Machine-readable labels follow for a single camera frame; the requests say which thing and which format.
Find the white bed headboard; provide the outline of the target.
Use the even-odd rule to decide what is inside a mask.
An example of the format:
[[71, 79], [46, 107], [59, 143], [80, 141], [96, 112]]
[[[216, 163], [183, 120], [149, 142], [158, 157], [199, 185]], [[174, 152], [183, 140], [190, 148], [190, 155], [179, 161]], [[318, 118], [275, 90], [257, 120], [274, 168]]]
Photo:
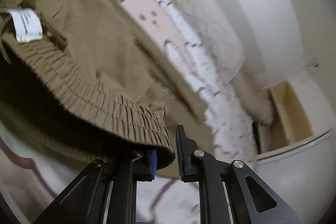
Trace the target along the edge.
[[241, 41], [246, 54], [245, 66], [248, 72], [264, 87], [263, 73], [266, 72], [266, 64], [259, 41], [247, 15], [246, 5], [249, 0], [217, 1]]

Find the khaki jacket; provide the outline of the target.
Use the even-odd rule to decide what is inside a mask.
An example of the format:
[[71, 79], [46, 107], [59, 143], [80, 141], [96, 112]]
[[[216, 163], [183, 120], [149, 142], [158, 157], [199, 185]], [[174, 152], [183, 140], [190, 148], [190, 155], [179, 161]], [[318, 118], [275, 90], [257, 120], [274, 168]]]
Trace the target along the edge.
[[42, 38], [20, 42], [1, 16], [1, 107], [19, 133], [90, 162], [155, 149], [163, 177], [178, 177], [175, 129], [213, 153], [206, 103], [116, 0], [1, 0], [29, 8]]

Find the beige fuzzy pillow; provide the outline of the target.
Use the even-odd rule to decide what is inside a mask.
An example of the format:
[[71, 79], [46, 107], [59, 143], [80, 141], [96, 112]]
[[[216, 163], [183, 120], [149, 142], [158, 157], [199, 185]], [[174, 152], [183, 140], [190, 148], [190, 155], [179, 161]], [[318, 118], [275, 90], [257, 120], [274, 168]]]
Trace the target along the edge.
[[271, 124], [275, 114], [269, 93], [260, 87], [245, 67], [241, 67], [232, 83], [242, 106], [253, 121], [263, 125]]

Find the beige quilted pillow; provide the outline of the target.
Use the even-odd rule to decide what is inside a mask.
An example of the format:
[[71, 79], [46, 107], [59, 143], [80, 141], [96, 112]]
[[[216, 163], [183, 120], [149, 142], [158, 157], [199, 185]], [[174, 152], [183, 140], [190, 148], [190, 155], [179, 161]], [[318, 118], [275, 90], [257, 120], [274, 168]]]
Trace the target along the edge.
[[230, 83], [245, 61], [238, 36], [216, 0], [171, 0], [184, 20], [201, 39], [206, 51], [214, 58], [223, 84]]

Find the bear pattern bed blanket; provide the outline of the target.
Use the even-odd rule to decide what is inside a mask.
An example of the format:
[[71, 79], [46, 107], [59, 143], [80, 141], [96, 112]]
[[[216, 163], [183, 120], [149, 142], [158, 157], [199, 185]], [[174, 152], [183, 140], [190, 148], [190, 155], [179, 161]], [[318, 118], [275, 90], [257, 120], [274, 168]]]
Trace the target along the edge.
[[[255, 166], [252, 120], [241, 107], [231, 83], [223, 84], [214, 58], [171, 0], [116, 0], [149, 35], [189, 87], [206, 103], [206, 125], [211, 128], [214, 152], [221, 161], [241, 159]], [[29, 8], [1, 7], [13, 20], [16, 38], [42, 38], [41, 20]], [[110, 160], [131, 154], [112, 151]], [[64, 156], [20, 134], [1, 107], [1, 197], [19, 223], [33, 223], [56, 196], [90, 162]], [[141, 223], [199, 223], [197, 183], [157, 174], [140, 182], [136, 220]]]

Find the wooden shelf right side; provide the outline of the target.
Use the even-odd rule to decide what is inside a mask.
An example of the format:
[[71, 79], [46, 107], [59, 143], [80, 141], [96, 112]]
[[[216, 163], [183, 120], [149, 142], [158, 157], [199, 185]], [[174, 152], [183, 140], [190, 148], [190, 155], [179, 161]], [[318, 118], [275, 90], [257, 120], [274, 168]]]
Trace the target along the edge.
[[313, 137], [310, 121], [291, 84], [279, 83], [269, 89], [275, 108], [270, 125], [254, 125], [258, 157], [265, 159], [290, 151]]

